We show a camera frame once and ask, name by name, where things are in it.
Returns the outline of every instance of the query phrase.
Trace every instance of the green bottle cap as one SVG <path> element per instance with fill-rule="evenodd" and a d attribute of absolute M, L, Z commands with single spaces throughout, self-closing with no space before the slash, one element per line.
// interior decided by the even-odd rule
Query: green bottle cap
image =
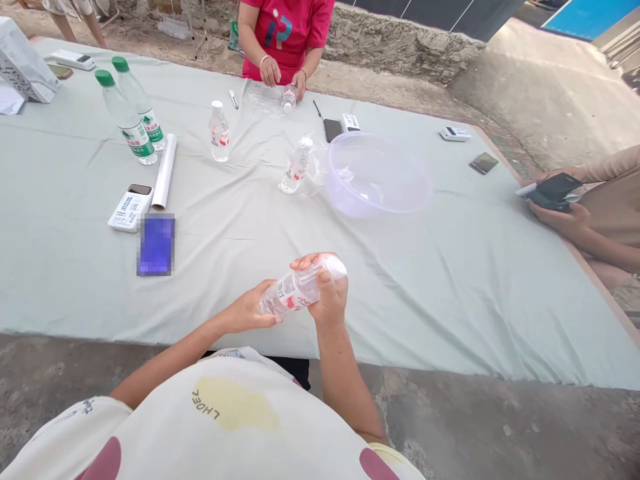
<path fill-rule="evenodd" d="M 112 87 L 115 85 L 115 82 L 113 81 L 113 77 L 106 70 L 96 70 L 95 78 L 103 87 Z"/>
<path fill-rule="evenodd" d="M 111 63 L 113 64 L 114 68 L 120 72 L 129 71 L 129 64 L 122 57 L 113 57 L 111 59 Z"/>

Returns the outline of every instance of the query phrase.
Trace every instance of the light green tablecloth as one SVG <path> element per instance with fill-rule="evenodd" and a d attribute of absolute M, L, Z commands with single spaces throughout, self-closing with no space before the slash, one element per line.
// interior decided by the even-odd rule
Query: light green tablecloth
<path fill-rule="evenodd" d="M 92 55 L 112 52 L 44 39 Z M 154 185 L 103 104 L 93 72 L 75 71 L 50 105 L 0 117 L 5 206 L 0 331 L 170 344 L 294 258 L 335 251 L 349 270 L 347 322 L 359 361 L 506 379 L 640 389 L 640 353 L 558 236 L 513 192 L 503 165 L 482 177 L 467 164 L 488 151 L 474 137 L 447 143 L 450 122 L 309 92 L 274 119 L 236 77 L 124 54 L 162 128 L 178 138 L 167 212 L 176 218 L 175 272 L 136 277 L 139 240 L 106 222 L 131 183 Z M 233 89 L 240 110 L 231 106 Z M 213 162 L 207 127 L 214 99 L 231 124 L 231 159 Z M 356 114 L 363 130 L 409 145 L 436 192 L 416 215 L 340 216 L 316 195 L 277 183 L 302 134 Z M 306 311 L 276 328 L 230 335 L 215 347 L 317 357 Z"/>

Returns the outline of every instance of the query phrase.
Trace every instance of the bottle label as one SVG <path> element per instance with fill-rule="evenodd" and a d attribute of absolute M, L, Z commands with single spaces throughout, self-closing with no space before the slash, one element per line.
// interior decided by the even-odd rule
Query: bottle label
<path fill-rule="evenodd" d="M 288 309 L 300 310 L 311 304 L 298 289 L 293 275 L 288 275 L 278 282 L 276 293 L 280 303 Z"/>
<path fill-rule="evenodd" d="M 226 147 L 229 144 L 229 130 L 225 130 L 221 135 L 216 135 L 215 130 L 211 131 L 211 144 L 214 147 Z"/>
<path fill-rule="evenodd" d="M 148 157 L 153 153 L 153 145 L 142 122 L 130 129 L 120 129 L 120 132 L 127 139 L 129 148 L 136 157 Z"/>
<path fill-rule="evenodd" d="M 300 166 L 300 168 L 296 168 L 293 165 L 293 162 L 289 162 L 289 167 L 287 168 L 285 175 L 291 180 L 300 181 L 305 176 L 306 172 L 306 167 Z"/>
<path fill-rule="evenodd" d="M 162 134 L 162 129 L 160 128 L 160 124 L 158 123 L 158 119 L 155 117 L 155 112 L 153 109 L 149 110 L 146 113 L 143 113 L 140 117 L 142 121 L 142 125 L 144 126 L 149 139 L 152 142 L 159 142 L 165 136 Z"/>

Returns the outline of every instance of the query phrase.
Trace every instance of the hand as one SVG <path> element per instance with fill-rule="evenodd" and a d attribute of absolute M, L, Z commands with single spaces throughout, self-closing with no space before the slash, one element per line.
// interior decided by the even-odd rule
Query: hand
<path fill-rule="evenodd" d="M 218 322 L 218 327 L 224 334 L 271 328 L 277 325 L 282 322 L 282 319 L 277 315 L 258 314 L 260 297 L 274 283 L 275 280 L 263 280 L 258 286 L 244 292 L 235 302 L 210 321 Z"/>
<path fill-rule="evenodd" d="M 581 182 L 584 182 L 587 176 L 587 172 L 582 167 L 566 167 L 566 168 L 551 170 L 548 172 L 543 172 L 540 175 L 538 175 L 535 178 L 535 180 L 529 180 L 524 186 L 526 187 L 527 185 L 530 185 L 532 183 L 542 183 L 544 182 L 544 180 L 548 180 L 551 177 L 555 177 L 559 173 L 566 173 L 567 175 L 570 175 L 576 180 L 580 180 Z"/>
<path fill-rule="evenodd" d="M 298 95 L 295 100 L 302 100 L 302 97 L 305 96 L 305 92 L 307 91 L 307 74 L 302 70 L 298 70 L 298 72 L 293 76 L 291 83 L 298 89 Z"/>
<path fill-rule="evenodd" d="M 571 239 L 571 236 L 589 228 L 591 218 L 589 210 L 579 203 L 570 203 L 571 213 L 563 213 L 555 210 L 547 210 L 528 200 L 531 211 L 542 223 Z"/>
<path fill-rule="evenodd" d="M 280 83 L 280 67 L 273 57 L 265 58 L 262 65 L 260 65 L 260 78 L 268 87 L 273 87 Z"/>
<path fill-rule="evenodd" d="M 322 255 L 337 255 L 331 252 L 310 253 L 291 262 L 292 270 L 306 270 L 312 263 L 318 263 Z M 345 320 L 345 308 L 347 306 L 347 291 L 349 281 L 347 277 L 334 280 L 326 269 L 318 272 L 318 288 L 320 288 L 320 300 L 308 307 L 317 326 L 342 323 Z"/>

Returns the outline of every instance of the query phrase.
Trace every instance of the cardboard box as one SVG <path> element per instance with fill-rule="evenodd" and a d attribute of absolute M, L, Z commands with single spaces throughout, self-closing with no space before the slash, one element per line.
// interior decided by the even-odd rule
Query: cardboard box
<path fill-rule="evenodd" d="M 25 100 L 50 103 L 60 88 L 60 80 L 9 17 L 0 17 L 0 77 Z"/>

